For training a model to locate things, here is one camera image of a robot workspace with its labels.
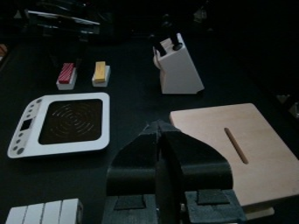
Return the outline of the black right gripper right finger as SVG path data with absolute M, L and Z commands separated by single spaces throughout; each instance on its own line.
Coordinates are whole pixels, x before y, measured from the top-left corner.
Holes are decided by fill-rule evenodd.
M 161 121 L 159 131 L 179 223 L 245 224 L 229 160 L 170 123 Z

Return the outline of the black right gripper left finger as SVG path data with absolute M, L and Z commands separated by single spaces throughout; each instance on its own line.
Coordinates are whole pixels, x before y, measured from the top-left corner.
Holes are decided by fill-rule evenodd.
M 147 124 L 114 158 L 107 169 L 102 224 L 162 224 L 157 164 L 165 125 L 166 121 Z

